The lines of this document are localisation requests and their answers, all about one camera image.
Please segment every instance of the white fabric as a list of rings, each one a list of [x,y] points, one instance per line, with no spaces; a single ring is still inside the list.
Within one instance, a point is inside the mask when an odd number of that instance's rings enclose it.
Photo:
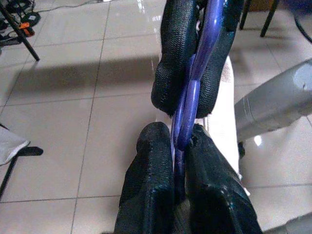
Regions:
[[[9,162],[30,141],[0,127],[0,165]]]
[[[227,57],[222,70],[219,92],[212,113],[195,122],[206,128],[218,150],[240,176],[234,113],[234,73],[230,57]]]

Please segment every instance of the floor tile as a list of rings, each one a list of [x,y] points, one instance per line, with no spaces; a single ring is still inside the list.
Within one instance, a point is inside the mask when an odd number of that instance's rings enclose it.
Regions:
[[[312,210],[312,186],[249,189],[263,231]]]
[[[77,6],[85,2],[87,2],[87,0],[55,0],[53,8],[59,6]]]
[[[312,46],[304,38],[266,39],[266,42],[282,71],[312,58]]]
[[[4,108],[0,122],[44,153],[18,159],[2,201],[76,197],[91,104],[85,99]]]
[[[266,41],[255,31],[238,31],[230,51],[235,85],[261,84],[281,70]]]
[[[104,40],[96,97],[151,92],[159,54],[155,35]]]
[[[237,103],[239,100],[241,100],[241,98],[243,98],[246,94],[250,93],[258,86],[258,84],[234,86],[234,103]]]
[[[310,122],[310,124],[311,124],[311,126],[312,126],[312,114],[311,114],[311,115],[308,115],[308,120],[309,120],[309,122]]]
[[[312,127],[302,117],[291,126],[246,140],[240,161],[246,187],[312,183]]]
[[[3,106],[0,106],[0,116],[3,110]],[[8,170],[9,164],[1,165],[0,166],[0,181],[3,181],[4,175],[6,171]]]
[[[40,13],[41,19],[38,24],[33,26],[33,30],[35,31],[35,34],[32,37],[27,38],[28,42],[33,46],[35,44],[36,39],[38,38],[39,34],[41,33],[42,26],[45,24],[45,20],[47,17],[48,13],[47,12],[42,12]],[[18,45],[10,45],[10,46],[5,46],[4,49],[23,49],[26,48],[24,43],[18,44]]]
[[[110,5],[105,38],[160,32],[164,0],[123,0]]]
[[[257,25],[257,29],[260,32],[266,21],[269,12],[253,12],[250,14],[250,18]],[[308,22],[311,22],[311,17],[304,17],[300,19],[300,22],[304,26],[305,30],[309,32],[312,28]],[[266,32],[265,38],[280,38],[280,39],[289,39],[289,38],[300,38],[302,37],[301,33],[297,29],[297,26],[294,22],[293,14],[287,10],[276,10],[272,21],[270,22],[269,28]]]
[[[41,60],[25,65],[8,104],[92,98],[101,46],[89,41],[37,47]]]
[[[78,199],[73,234],[113,233],[118,204],[119,196]]]
[[[137,138],[159,112],[150,94],[94,100],[79,197],[121,194]]]
[[[268,12],[251,14],[260,30],[266,20]],[[301,19],[301,23],[307,32],[312,32],[311,16]],[[263,38],[269,46],[282,71],[312,58],[311,44],[297,29],[293,15],[285,10],[277,10]]]
[[[35,1],[35,11],[51,9],[55,0],[38,0]]]
[[[0,203],[2,234],[69,234],[75,200]]]
[[[9,98],[28,57],[27,49],[3,50],[0,56],[0,106]]]
[[[103,39],[108,6],[98,3],[51,11],[35,46]]]
[[[257,19],[254,16],[255,12],[248,12],[247,18],[244,24],[244,28],[242,31],[250,31],[250,30],[258,30],[257,23],[254,21],[254,19]]]

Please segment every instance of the chair leg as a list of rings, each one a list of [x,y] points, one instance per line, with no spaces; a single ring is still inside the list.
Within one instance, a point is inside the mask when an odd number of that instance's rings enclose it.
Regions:
[[[252,3],[252,0],[247,0],[245,2],[244,10],[243,10],[243,16],[242,16],[242,19],[240,20],[240,24],[239,24],[239,29],[240,30],[242,30],[244,28],[244,24],[245,24],[246,17],[247,17],[247,14],[249,12],[249,8],[250,8],[250,4],[251,3]]]
[[[272,6],[270,8],[270,12],[269,12],[269,15],[267,17],[267,20],[265,21],[264,26],[263,26],[263,28],[261,30],[261,34],[260,34],[261,37],[265,36],[265,34],[266,34],[267,30],[268,30],[268,27],[269,27],[269,25],[271,23],[271,20],[273,18],[273,15],[275,13],[275,10],[277,8],[278,3],[279,3],[279,0],[274,0]]]

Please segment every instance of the gray plastic cylinder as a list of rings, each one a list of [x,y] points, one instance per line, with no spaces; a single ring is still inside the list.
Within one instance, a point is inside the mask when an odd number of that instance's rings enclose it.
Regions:
[[[289,126],[312,113],[312,58],[263,83],[235,104],[237,141]]]
[[[288,221],[285,225],[267,230],[264,234],[311,234],[312,213]]]

